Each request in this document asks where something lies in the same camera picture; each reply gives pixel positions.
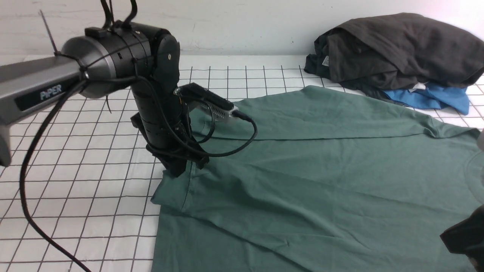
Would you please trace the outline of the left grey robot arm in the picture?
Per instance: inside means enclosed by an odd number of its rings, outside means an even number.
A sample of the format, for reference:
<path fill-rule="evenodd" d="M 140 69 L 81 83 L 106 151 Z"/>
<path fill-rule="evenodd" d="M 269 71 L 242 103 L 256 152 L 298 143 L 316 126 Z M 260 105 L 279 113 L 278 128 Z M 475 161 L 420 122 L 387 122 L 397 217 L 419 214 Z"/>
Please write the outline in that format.
<path fill-rule="evenodd" d="M 180 44 L 166 29 L 131 23 L 112 31 L 85 29 L 52 57 L 1 67 L 1 165 L 11 164 L 10 127 L 64 94 L 105 98 L 131 88 L 138 112 L 131 117 L 147 150 L 178 177 L 188 161 L 209 161 L 191 133 L 190 104 L 176 95 Z"/>

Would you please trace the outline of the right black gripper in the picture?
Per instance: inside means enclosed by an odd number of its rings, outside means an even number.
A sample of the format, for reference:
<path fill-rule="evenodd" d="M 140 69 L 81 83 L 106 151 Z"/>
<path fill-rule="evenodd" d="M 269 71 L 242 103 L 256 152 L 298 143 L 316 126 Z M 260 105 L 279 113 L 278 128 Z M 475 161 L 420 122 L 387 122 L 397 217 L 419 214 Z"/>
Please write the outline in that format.
<path fill-rule="evenodd" d="M 477 272 L 484 271 L 484 207 L 444 231 L 440 238 L 450 253 L 465 255 Z"/>

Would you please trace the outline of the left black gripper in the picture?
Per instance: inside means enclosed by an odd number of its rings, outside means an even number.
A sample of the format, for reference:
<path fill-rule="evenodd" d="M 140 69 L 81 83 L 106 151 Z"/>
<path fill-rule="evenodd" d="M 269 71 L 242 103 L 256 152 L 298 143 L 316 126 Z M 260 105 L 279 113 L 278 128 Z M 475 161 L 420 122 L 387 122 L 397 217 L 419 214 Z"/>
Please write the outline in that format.
<path fill-rule="evenodd" d="M 150 81 L 133 84 L 131 91 L 138 107 L 131 123 L 145 139 L 146 150 L 173 177 L 183 174 L 187 165 L 202 169 L 209 157 L 192 136 L 187 103 L 173 93 L 156 90 Z"/>

